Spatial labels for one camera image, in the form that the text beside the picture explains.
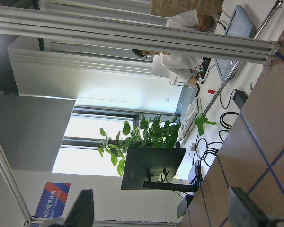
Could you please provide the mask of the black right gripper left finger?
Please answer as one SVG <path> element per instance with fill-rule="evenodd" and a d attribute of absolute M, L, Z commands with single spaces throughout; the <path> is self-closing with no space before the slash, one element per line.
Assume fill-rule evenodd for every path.
<path fill-rule="evenodd" d="M 94 222 L 93 190 L 82 190 L 64 221 L 67 227 L 91 227 Z"/>

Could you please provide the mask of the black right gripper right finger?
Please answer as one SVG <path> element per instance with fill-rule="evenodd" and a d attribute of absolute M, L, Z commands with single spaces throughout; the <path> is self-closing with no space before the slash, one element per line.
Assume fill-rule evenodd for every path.
<path fill-rule="evenodd" d="M 228 220 L 233 227 L 283 227 L 283 219 L 269 219 L 239 187 L 229 187 Z"/>

